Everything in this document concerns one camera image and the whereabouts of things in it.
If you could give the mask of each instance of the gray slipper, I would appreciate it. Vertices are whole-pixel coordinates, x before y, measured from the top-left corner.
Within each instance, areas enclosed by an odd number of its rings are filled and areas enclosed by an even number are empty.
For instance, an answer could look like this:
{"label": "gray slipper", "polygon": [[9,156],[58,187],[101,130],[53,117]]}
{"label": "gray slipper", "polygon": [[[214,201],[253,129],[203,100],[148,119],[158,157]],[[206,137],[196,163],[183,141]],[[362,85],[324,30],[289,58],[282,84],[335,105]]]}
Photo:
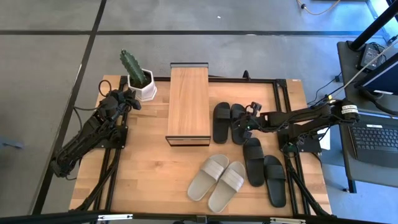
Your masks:
{"label": "gray slipper", "polygon": [[216,189],[214,189],[209,198],[208,206],[210,210],[215,213],[222,212],[236,192],[242,187],[245,176],[246,171],[242,163],[237,161],[231,163],[225,169]]}
{"label": "gray slipper", "polygon": [[189,185],[188,197],[194,201],[202,199],[210,187],[221,177],[228,166],[228,162],[228,158],[224,155],[210,156],[200,167],[199,172]]}

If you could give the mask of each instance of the cactus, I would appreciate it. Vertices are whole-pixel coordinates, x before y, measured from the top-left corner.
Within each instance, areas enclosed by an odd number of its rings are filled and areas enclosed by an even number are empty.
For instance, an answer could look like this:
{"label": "cactus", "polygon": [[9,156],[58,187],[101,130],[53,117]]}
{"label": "cactus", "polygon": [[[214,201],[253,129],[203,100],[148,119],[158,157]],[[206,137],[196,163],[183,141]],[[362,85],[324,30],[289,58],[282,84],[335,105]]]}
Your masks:
{"label": "cactus", "polygon": [[144,88],[149,84],[147,77],[144,75],[137,60],[127,50],[122,49],[120,53],[120,61],[130,74],[132,86],[136,88]]}

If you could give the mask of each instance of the slide sandal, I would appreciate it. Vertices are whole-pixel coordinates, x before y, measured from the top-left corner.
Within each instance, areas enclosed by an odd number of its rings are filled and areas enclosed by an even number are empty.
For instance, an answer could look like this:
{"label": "slide sandal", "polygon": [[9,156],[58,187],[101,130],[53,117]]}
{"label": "slide sandal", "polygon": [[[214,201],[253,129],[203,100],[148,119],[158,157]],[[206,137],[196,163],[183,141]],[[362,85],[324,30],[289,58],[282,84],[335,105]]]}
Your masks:
{"label": "slide sandal", "polygon": [[251,138],[243,145],[243,157],[250,185],[260,187],[264,184],[264,153],[258,138]]}
{"label": "slide sandal", "polygon": [[210,187],[213,186],[225,168],[228,166],[228,158],[218,154],[210,156],[200,167],[199,172],[193,178],[188,188],[188,197],[199,201],[205,196]]}
{"label": "slide sandal", "polygon": [[209,198],[208,206],[211,211],[220,213],[242,187],[246,171],[240,162],[231,163],[220,177],[214,192]]}
{"label": "slide sandal", "polygon": [[275,156],[264,158],[264,174],[267,182],[268,197],[271,205],[280,208],[286,205],[285,172]]}
{"label": "slide sandal", "polygon": [[231,120],[229,103],[217,104],[213,112],[213,140],[215,143],[224,144],[228,139],[228,129]]}
{"label": "slide sandal", "polygon": [[239,115],[245,113],[245,109],[242,105],[233,104],[231,107],[231,134],[232,141],[235,144],[243,145],[246,139],[243,138],[244,130],[239,129],[239,122],[236,122],[239,118]]}

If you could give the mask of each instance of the wooden tabletop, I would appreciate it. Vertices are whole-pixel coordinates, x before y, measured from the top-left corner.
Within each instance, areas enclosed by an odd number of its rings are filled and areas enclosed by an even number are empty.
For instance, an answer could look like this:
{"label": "wooden tabletop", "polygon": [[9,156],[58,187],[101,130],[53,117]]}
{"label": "wooden tabletop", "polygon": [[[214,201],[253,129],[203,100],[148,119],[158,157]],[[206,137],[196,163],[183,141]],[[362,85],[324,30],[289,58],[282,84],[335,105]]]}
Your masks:
{"label": "wooden tabletop", "polygon": [[[120,76],[106,75],[104,79],[109,80],[114,88],[119,86]],[[214,154],[224,154],[230,162],[239,161],[244,164],[242,146],[234,144],[229,136],[226,144],[211,141],[208,147],[170,147],[165,140],[170,82],[155,84],[157,94],[154,100],[141,103],[140,111],[132,110],[129,113],[127,143],[121,152],[111,210],[130,213],[213,214],[207,207],[207,202],[214,187],[202,200],[193,202],[187,197],[188,186],[201,164]],[[107,92],[107,88],[104,85],[103,92]],[[307,106],[300,80],[287,80],[287,89],[292,110]],[[279,95],[284,105],[282,90]],[[210,82],[209,97],[211,119],[213,108],[222,101],[244,106],[255,101],[262,105],[261,112],[276,110],[271,84]],[[276,156],[284,164],[283,155],[278,150],[276,133],[252,133],[252,137],[260,139],[264,155]],[[79,206],[97,184],[103,155],[104,149],[94,149],[84,156],[70,203],[71,209]],[[322,208],[331,213],[319,161],[312,154],[301,153],[300,156],[307,188]],[[104,207],[107,186],[104,189],[101,208]],[[285,189],[286,206],[275,208],[269,202],[266,186],[252,187],[246,179],[241,190],[221,214],[291,216],[287,184]],[[296,185],[295,192],[298,210],[303,213]]]}

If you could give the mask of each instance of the plant pot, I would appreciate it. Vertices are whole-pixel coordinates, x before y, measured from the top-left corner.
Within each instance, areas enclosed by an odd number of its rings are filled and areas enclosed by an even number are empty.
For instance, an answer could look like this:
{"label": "plant pot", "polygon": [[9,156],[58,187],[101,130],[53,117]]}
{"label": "plant pot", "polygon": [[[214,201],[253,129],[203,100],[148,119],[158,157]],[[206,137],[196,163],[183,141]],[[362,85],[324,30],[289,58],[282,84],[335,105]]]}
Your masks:
{"label": "plant pot", "polygon": [[144,88],[136,88],[132,86],[132,83],[130,82],[130,75],[128,75],[127,81],[129,84],[129,88],[132,91],[136,91],[136,98],[141,101],[150,101],[155,98],[156,95],[156,86],[155,86],[155,81],[154,81],[154,75],[152,74],[152,71],[142,69],[144,72],[144,75],[149,78],[150,77],[150,83],[146,85]]}

